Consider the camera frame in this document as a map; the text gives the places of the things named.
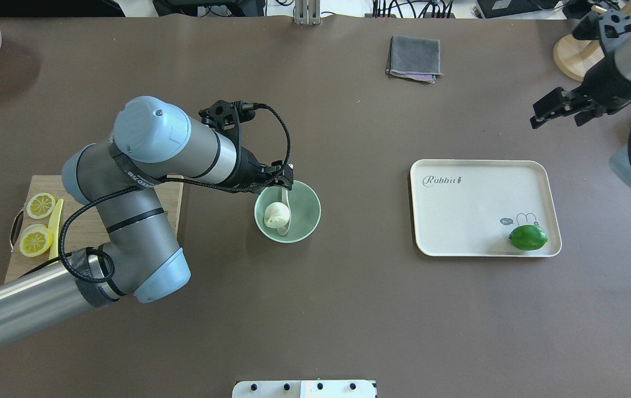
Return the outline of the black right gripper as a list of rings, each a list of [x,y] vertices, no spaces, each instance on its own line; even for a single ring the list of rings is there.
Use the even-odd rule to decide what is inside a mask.
[[[580,127],[594,118],[614,115],[631,103],[631,80],[624,76],[614,60],[608,55],[588,70],[583,83],[570,92],[557,87],[533,104],[534,115],[530,117],[533,129],[558,117],[574,116]]]

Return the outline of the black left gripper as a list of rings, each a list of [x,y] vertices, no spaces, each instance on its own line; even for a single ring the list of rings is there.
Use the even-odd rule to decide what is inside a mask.
[[[235,175],[236,191],[265,191],[268,188],[280,188],[291,191],[293,180],[275,178],[275,176],[293,176],[293,164],[284,160],[262,165],[252,151],[240,147],[240,164]]]

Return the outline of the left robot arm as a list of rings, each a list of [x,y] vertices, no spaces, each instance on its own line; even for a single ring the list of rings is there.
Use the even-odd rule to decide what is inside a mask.
[[[290,154],[270,165],[245,149],[241,125],[258,102],[217,101],[194,119],[151,96],[130,100],[105,143],[65,164],[65,191],[81,208],[59,232],[59,257],[0,286],[0,348],[134,295],[149,303],[187,284],[190,269],[156,186],[181,182],[225,192],[290,189]]]

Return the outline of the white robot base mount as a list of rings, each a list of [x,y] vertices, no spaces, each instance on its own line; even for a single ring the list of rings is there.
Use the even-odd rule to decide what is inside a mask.
[[[377,397],[376,381],[365,379],[249,380],[232,397]]]

